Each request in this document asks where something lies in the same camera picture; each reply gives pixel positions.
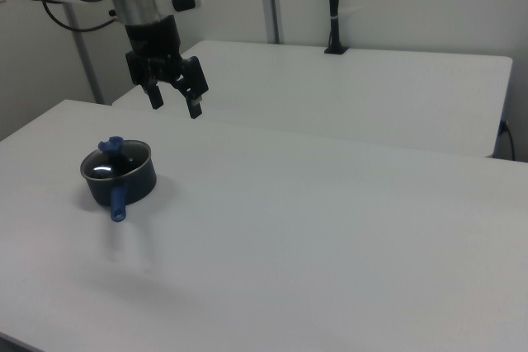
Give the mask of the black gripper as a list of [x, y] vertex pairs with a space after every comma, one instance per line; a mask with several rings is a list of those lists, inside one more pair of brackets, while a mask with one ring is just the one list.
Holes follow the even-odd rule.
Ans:
[[200, 60], [184, 59], [174, 16], [141, 26], [126, 26], [132, 50], [126, 55], [130, 76], [148, 95], [154, 110], [164, 105], [157, 82], [169, 82], [185, 98], [189, 115], [202, 114], [200, 102], [209, 90]]

